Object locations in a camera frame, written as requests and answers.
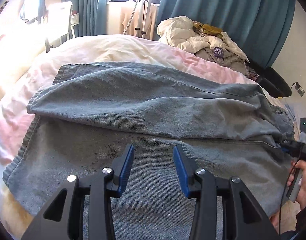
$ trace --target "pile of clothes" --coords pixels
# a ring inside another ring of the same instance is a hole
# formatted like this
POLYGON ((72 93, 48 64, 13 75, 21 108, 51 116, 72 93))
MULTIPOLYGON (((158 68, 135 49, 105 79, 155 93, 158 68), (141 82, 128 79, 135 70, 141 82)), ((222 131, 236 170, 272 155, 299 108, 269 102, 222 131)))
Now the pile of clothes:
POLYGON ((249 60, 245 53, 220 28, 179 16, 162 21, 157 27, 157 34, 162 43, 238 71, 252 80, 258 77, 246 65, 249 60))

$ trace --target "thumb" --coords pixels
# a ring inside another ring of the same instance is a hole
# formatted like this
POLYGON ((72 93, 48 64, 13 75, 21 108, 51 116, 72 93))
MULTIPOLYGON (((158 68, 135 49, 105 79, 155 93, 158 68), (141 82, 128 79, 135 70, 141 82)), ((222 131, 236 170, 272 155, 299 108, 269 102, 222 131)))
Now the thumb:
POLYGON ((295 165, 295 168, 305 170, 306 169, 306 162, 303 160, 299 160, 295 165))

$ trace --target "blue gripper pad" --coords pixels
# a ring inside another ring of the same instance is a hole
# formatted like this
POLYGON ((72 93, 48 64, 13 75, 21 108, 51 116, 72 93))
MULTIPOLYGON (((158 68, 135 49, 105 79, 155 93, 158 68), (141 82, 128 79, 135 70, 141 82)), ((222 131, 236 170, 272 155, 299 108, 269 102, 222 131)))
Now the blue gripper pad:
POLYGON ((175 146, 173 149, 173 160, 176 167, 177 176, 179 177, 181 190, 184 195, 189 198, 191 193, 189 190, 189 178, 177 146, 175 146))
POLYGON ((133 145, 131 145, 127 153, 127 156, 125 158, 124 165, 119 178, 119 187, 117 189, 117 192, 120 195, 122 195, 122 193, 124 193, 126 190, 126 185, 130 177, 133 160, 134 160, 134 147, 133 145))

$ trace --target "wall outlet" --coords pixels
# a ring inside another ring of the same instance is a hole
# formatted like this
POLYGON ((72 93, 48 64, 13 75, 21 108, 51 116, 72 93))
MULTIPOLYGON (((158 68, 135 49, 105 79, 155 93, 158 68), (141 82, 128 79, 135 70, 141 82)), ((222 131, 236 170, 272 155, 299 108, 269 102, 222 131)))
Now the wall outlet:
POLYGON ((300 84, 298 82, 295 83, 295 87, 296 91, 300 94, 300 96, 302 97, 305 93, 304 89, 300 86, 300 84))

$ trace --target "denim fabric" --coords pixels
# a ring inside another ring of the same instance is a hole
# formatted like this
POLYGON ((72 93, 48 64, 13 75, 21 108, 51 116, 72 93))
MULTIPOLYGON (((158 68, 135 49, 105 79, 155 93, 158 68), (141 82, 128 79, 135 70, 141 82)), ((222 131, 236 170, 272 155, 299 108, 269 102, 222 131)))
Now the denim fabric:
MULTIPOLYGON (((111 200, 117 239, 188 239, 195 200, 181 192, 176 144, 215 176, 240 176, 268 215, 278 209, 290 158, 275 141, 293 123, 258 85, 130 62, 65 65, 27 110, 36 117, 3 179, 32 215, 69 174, 94 174, 130 143, 126 192, 111 200)), ((219 237, 221 226, 219 214, 219 237)))

